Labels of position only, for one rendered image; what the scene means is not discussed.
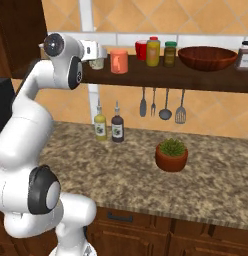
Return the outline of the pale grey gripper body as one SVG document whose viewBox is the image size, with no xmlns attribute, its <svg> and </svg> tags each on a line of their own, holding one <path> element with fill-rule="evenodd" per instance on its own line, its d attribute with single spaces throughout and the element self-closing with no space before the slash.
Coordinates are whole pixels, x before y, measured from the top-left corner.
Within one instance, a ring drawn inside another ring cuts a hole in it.
<svg viewBox="0 0 248 256">
<path fill-rule="evenodd" d="M 107 58 L 107 50 L 105 48 L 99 49 L 98 58 L 90 60 L 89 65 L 94 70 L 101 70 L 104 68 L 104 60 Z"/>
</svg>

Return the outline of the brown wooden cabinet door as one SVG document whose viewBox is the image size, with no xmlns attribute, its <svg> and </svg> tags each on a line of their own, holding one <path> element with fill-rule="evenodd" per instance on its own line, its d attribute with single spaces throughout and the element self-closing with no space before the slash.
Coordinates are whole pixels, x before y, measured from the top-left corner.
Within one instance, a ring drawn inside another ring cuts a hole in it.
<svg viewBox="0 0 248 256">
<path fill-rule="evenodd" d="M 98 256 L 165 256 L 167 235 L 135 228 L 95 223 L 87 229 L 88 241 Z"/>
<path fill-rule="evenodd" d="M 248 256 L 248 248 L 172 235 L 168 256 Z"/>
</svg>

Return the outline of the salmon orange mug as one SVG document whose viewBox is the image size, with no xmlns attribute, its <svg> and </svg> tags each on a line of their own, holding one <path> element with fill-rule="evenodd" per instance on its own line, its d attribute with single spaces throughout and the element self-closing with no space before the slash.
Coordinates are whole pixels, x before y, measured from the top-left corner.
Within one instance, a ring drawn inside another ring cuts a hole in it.
<svg viewBox="0 0 248 256">
<path fill-rule="evenodd" d="M 128 52 L 115 49 L 110 52 L 111 72 L 114 74 L 125 74 L 128 72 Z"/>
</svg>

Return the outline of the red mug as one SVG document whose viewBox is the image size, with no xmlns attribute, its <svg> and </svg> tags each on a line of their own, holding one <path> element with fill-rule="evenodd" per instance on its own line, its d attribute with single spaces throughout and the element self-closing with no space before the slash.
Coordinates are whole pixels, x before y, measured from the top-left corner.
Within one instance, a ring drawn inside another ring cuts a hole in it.
<svg viewBox="0 0 248 256">
<path fill-rule="evenodd" d="M 138 60 L 145 61 L 146 60 L 146 40 L 139 40 L 135 43 L 136 57 Z"/>
</svg>

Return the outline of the yellow bottle with red cap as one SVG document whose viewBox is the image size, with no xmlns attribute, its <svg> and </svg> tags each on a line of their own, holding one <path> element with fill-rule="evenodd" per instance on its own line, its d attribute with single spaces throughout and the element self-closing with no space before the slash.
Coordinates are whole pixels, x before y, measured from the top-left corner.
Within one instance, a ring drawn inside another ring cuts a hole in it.
<svg viewBox="0 0 248 256">
<path fill-rule="evenodd" d="M 156 67 L 159 64 L 160 41 L 156 36 L 151 36 L 146 45 L 146 64 L 149 67 Z"/>
</svg>

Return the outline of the grey hanging spatula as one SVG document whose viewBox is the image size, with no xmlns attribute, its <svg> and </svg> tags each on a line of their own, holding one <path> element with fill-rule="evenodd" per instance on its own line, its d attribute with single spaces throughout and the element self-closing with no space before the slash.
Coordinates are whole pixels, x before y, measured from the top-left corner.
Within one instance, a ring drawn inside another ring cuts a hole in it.
<svg viewBox="0 0 248 256">
<path fill-rule="evenodd" d="M 140 117 L 145 117 L 147 111 L 147 103 L 145 99 L 145 87 L 142 88 L 142 99 L 140 101 Z"/>
</svg>

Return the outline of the yellow oil bottle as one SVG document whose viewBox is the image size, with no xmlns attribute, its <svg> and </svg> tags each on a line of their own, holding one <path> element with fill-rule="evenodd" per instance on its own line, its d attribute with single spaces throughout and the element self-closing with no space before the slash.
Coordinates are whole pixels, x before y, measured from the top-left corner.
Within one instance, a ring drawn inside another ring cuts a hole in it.
<svg viewBox="0 0 248 256">
<path fill-rule="evenodd" d="M 105 141 L 107 139 L 106 117 L 102 114 L 102 106 L 97 104 L 97 115 L 94 117 L 94 127 L 96 139 Z"/>
</svg>

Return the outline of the dark vinegar bottle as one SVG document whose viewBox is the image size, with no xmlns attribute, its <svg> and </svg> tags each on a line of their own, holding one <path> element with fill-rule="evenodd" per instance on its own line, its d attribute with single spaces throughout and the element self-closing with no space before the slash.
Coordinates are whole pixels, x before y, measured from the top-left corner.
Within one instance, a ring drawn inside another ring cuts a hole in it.
<svg viewBox="0 0 248 256">
<path fill-rule="evenodd" d="M 121 143 L 124 141 L 124 120 L 120 116 L 119 105 L 116 105 L 114 110 L 115 115 L 112 117 L 111 120 L 112 141 L 116 143 Z"/>
</svg>

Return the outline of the grey hanging fork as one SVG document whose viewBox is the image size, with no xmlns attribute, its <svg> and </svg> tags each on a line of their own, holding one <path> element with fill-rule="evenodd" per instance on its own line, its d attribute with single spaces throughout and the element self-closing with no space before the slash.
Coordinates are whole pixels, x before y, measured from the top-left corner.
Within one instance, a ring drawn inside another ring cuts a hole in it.
<svg viewBox="0 0 248 256">
<path fill-rule="evenodd" d="M 155 97 L 156 97 L 156 88 L 154 87 L 153 88 L 152 104 L 151 104 L 151 116 L 155 116 L 155 112 L 156 112 Z"/>
</svg>

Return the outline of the grey hanging slotted turner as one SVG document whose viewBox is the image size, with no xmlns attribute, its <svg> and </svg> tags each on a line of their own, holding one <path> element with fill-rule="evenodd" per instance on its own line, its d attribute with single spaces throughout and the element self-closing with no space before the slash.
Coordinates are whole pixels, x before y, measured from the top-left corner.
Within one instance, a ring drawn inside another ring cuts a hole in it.
<svg viewBox="0 0 248 256">
<path fill-rule="evenodd" d="M 184 95 L 185 90 L 182 90 L 181 103 L 180 106 L 176 109 L 175 113 L 175 122 L 177 124 L 184 124 L 186 122 L 186 110 L 183 107 Z"/>
</svg>

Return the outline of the brown wooden bowl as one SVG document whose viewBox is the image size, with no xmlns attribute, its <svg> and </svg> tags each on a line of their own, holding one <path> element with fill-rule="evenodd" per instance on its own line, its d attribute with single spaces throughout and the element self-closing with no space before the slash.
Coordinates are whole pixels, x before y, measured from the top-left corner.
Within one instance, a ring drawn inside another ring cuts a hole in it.
<svg viewBox="0 0 248 256">
<path fill-rule="evenodd" d="M 213 72 L 232 65 L 238 54 L 219 47 L 191 46 L 179 49 L 178 56 L 180 61 L 191 69 Z"/>
</svg>

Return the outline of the green plant in terracotta pot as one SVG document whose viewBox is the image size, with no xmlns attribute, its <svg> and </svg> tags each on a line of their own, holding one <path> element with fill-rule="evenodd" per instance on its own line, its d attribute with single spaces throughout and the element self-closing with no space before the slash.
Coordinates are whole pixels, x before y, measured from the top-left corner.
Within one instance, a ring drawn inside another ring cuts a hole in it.
<svg viewBox="0 0 248 256">
<path fill-rule="evenodd" d="M 188 149 L 178 139 L 165 139 L 156 146 L 156 165 L 166 172 L 180 172 L 188 159 Z"/>
</svg>

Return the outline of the brown spice jar white label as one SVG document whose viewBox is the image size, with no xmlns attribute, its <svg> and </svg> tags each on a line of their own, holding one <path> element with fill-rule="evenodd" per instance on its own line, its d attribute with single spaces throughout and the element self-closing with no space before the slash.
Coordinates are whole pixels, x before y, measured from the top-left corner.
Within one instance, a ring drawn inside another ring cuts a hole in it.
<svg viewBox="0 0 248 256">
<path fill-rule="evenodd" d="M 239 71 L 248 71 L 248 40 L 242 42 L 234 66 Z"/>
</svg>

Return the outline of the brown wooden drawer front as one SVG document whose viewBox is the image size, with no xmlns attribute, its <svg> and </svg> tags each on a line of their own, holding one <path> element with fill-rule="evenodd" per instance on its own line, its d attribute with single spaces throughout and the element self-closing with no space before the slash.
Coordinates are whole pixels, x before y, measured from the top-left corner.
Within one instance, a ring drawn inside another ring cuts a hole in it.
<svg viewBox="0 0 248 256">
<path fill-rule="evenodd" d="M 129 217 L 133 216 L 133 222 L 121 222 L 107 218 L 107 213 L 112 212 L 113 215 Z M 159 234 L 167 234 L 170 231 L 171 220 L 166 217 L 154 216 L 144 213 L 136 213 L 119 209 L 111 209 L 105 207 L 97 208 L 95 221 L 100 224 L 108 224 L 116 228 L 122 228 L 135 231 L 146 231 Z"/>
<path fill-rule="evenodd" d="M 192 238 L 210 237 L 221 241 L 230 241 L 248 245 L 248 230 L 196 223 L 185 220 L 172 222 L 171 231 L 175 235 Z"/>
</svg>

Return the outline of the dark wooden wall cabinet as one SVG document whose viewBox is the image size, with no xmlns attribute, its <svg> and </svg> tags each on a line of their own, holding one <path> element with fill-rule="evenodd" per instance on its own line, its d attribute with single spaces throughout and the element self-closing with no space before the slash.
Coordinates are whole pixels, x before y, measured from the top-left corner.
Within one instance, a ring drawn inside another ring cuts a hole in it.
<svg viewBox="0 0 248 256">
<path fill-rule="evenodd" d="M 46 36 L 41 0 L 0 0 L 0 77 L 23 78 Z"/>
</svg>

